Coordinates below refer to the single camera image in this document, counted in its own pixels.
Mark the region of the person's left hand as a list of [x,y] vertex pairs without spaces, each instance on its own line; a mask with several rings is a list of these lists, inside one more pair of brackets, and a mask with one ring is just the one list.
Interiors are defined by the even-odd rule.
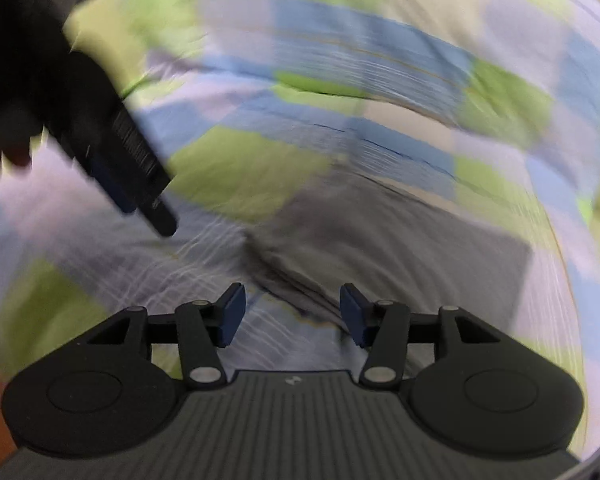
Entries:
[[32,164],[32,152],[40,143],[43,131],[42,126],[0,128],[0,174],[4,165],[17,172],[28,171]]

